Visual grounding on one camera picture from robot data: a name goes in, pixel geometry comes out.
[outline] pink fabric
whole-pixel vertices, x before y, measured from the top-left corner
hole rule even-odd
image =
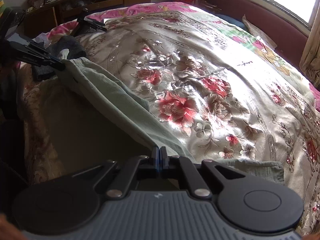
[[[69,31],[73,30],[77,25],[78,25],[78,23],[76,21],[63,23],[63,24],[59,25],[58,27],[55,27],[54,29],[49,31],[47,33],[47,37],[49,40],[52,40],[55,35],[67,33]]]
[[[315,97],[315,108],[320,112],[320,92],[311,83],[309,83],[309,87]]]
[[[185,4],[182,2],[162,2],[162,3],[147,5],[147,6],[136,4],[125,9],[119,8],[119,9],[108,10],[108,11],[92,14],[90,15],[90,18],[97,21],[102,21],[105,18],[116,18],[116,17],[135,15],[139,13],[163,12],[163,11],[173,11],[173,10],[177,10],[180,12],[195,12],[195,10],[192,10],[189,8],[188,4]],[[49,40],[52,40],[52,38],[57,34],[64,34],[73,30],[77,26],[77,24],[78,23],[76,21],[61,24],[58,27],[52,29],[50,32],[48,32],[47,37]]]
[[[102,21],[106,18],[116,18],[116,17],[123,17],[123,16],[130,16],[139,13],[152,13],[152,12],[163,12],[163,11],[173,11],[177,10],[180,12],[195,12],[189,8],[188,4],[182,2],[162,2],[156,3],[151,5],[141,5],[136,4],[132,5],[125,9],[115,9],[115,10],[108,10],[102,13],[96,13],[91,15],[90,18],[95,19],[97,21]]]

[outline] round black pad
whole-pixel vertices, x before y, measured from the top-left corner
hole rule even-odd
[[[294,191],[250,175],[227,180],[217,206],[233,224],[259,233],[293,228],[303,213],[303,202]]]
[[[99,196],[89,181],[66,177],[21,192],[12,211],[22,229],[34,234],[59,235],[84,225],[99,206]]]

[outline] satin bedspread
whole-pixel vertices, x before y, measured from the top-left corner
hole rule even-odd
[[[318,231],[320,114],[308,81],[250,34],[192,6],[121,10],[93,16],[108,18],[107,33],[78,37],[89,60],[148,100],[197,163],[281,162],[285,185],[305,203],[298,232]],[[47,37],[57,39],[56,33]],[[27,64],[20,85],[25,158],[30,180],[38,183],[65,171],[39,112],[41,85]]]

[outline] window frame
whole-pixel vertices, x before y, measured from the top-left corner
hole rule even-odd
[[[277,3],[275,0],[267,0],[269,1],[271,4],[275,5],[276,7],[279,7],[280,9],[284,10],[287,14],[289,14],[290,16],[292,16],[293,18],[299,20],[301,23],[303,23],[304,25],[306,25],[309,29],[312,28],[313,23],[316,19],[316,14],[318,11],[318,7],[319,7],[319,3],[320,0],[316,0],[315,4],[313,5],[313,9],[312,9],[312,13],[309,19],[309,22],[306,22],[304,19],[302,19],[300,16],[298,16],[297,14],[295,14],[294,12],[292,12],[291,10],[289,10],[288,8],[284,7],[283,5]]]

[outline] gray ribbed pad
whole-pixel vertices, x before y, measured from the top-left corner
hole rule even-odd
[[[24,234],[30,240],[300,239],[294,231],[268,237],[240,232],[223,221],[209,202],[191,199],[185,191],[132,191],[123,200],[104,203],[90,223],[73,233]]]

